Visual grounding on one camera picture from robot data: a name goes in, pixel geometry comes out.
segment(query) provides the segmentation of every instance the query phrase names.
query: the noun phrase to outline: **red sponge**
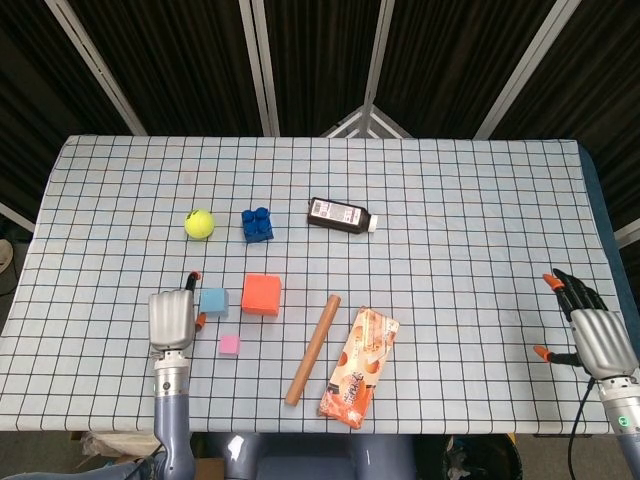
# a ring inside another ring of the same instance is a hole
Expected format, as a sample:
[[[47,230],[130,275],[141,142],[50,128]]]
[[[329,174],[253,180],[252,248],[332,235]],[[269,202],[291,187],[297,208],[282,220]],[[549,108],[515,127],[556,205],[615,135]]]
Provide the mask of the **red sponge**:
[[[249,273],[244,278],[242,310],[254,315],[278,316],[280,311],[280,277]]]

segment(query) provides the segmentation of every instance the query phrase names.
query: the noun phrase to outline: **robot finger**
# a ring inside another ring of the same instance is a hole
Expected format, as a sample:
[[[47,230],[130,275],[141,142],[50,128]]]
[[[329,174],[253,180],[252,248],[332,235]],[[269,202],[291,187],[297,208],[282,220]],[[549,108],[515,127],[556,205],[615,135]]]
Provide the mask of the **robot finger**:
[[[596,292],[593,288],[585,287],[587,290],[587,295],[591,299],[591,303],[594,305],[593,308],[598,310],[609,310],[602,300],[602,297],[598,292]]]
[[[582,280],[564,273],[557,268],[553,269],[553,273],[565,284],[567,290],[572,293],[572,299],[577,299],[577,306],[575,308],[593,308],[599,310],[607,310],[607,306],[602,301],[602,298],[594,289],[587,287]]]
[[[538,354],[547,363],[555,363],[558,365],[571,365],[573,367],[581,367],[582,362],[577,353],[554,353],[541,345],[535,345],[533,351]]]
[[[562,287],[554,288],[554,291],[556,292],[556,294],[558,294],[559,292],[562,292],[564,294],[564,297],[566,298],[566,303],[568,304],[567,305],[568,311],[565,310],[565,313],[568,315],[573,310],[577,310],[580,308],[587,308],[585,307],[582,299],[578,295],[578,292],[576,291],[576,288],[575,288],[575,282],[573,280],[578,280],[578,279],[575,277],[572,277],[571,275],[567,275],[562,270],[559,270],[557,268],[553,269],[553,274],[558,278],[558,280],[560,280],[560,282],[562,282]]]

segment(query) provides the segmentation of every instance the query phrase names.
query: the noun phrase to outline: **floor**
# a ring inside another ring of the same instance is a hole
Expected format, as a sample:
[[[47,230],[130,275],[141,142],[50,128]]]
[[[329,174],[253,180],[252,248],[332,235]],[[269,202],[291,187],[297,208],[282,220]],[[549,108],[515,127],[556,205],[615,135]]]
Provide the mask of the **floor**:
[[[16,244],[14,258],[18,272],[26,250],[26,244]],[[15,284],[11,267],[0,274],[0,293],[12,289]],[[12,298],[12,295],[0,297],[0,328],[9,313]],[[520,435],[517,447],[525,479],[569,479],[566,438]],[[73,473],[102,465],[103,459],[87,461],[80,442],[71,441],[66,432],[0,432],[0,478],[33,471]],[[578,438],[574,444],[574,471],[581,480],[631,479],[613,436]]]

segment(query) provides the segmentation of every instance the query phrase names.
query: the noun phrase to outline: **blue toy block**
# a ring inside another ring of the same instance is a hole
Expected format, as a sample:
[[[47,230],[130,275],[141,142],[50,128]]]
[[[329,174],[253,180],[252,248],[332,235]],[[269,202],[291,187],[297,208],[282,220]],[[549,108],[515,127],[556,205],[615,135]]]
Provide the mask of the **blue toy block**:
[[[242,228],[247,243],[273,240],[269,210],[264,207],[260,207],[256,211],[245,210],[242,212]]]
[[[212,316],[229,313],[229,293],[224,288],[207,288],[200,292],[200,311]]]

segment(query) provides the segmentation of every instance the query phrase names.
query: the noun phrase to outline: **yellow tennis ball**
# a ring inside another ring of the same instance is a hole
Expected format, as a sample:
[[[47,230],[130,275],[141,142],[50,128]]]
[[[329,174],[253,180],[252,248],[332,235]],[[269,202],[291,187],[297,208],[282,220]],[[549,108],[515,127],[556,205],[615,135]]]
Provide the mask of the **yellow tennis ball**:
[[[194,210],[184,221],[184,229],[189,236],[198,240],[211,235],[213,227],[215,227],[213,215],[206,210]]]

